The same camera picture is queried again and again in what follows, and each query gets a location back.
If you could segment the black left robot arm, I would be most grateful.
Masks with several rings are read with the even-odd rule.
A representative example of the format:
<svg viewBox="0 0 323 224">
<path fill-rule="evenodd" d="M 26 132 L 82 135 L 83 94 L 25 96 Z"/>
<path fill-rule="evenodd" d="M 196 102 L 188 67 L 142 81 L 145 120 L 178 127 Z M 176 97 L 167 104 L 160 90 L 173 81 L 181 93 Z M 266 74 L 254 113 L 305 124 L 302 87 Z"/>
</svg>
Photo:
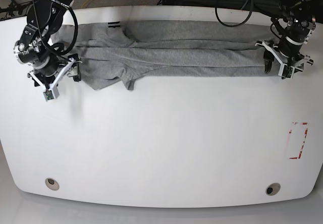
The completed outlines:
<svg viewBox="0 0 323 224">
<path fill-rule="evenodd" d="M 310 11 L 310 0 L 278 0 L 281 5 L 281 15 L 271 18 L 271 27 L 278 32 L 279 42 L 272 40 L 258 41 L 256 45 L 265 48 L 264 72 L 269 74 L 272 64 L 280 64 L 278 75 L 292 78 L 295 73 L 304 70 L 304 64 L 313 65 L 314 61 L 308 55 L 300 53 L 302 46 L 308 43 L 316 28 L 316 19 Z"/>
</svg>

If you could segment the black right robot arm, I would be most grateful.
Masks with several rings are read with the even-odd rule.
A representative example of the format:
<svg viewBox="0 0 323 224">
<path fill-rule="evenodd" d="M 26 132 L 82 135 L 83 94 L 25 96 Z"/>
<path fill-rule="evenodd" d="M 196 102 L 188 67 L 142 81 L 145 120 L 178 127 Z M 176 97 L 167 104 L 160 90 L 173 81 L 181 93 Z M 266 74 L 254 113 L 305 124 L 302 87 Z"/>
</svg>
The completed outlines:
<svg viewBox="0 0 323 224">
<path fill-rule="evenodd" d="M 32 0 L 27 13 L 27 25 L 20 40 L 15 43 L 14 54 L 21 64 L 30 64 L 35 76 L 45 85 L 55 80 L 58 70 L 67 65 L 64 56 L 74 47 L 78 36 L 78 22 L 72 9 L 74 0 Z M 70 12 L 74 21 L 74 34 L 69 46 L 62 42 L 49 45 L 50 37 L 63 24 L 65 12 Z"/>
</svg>

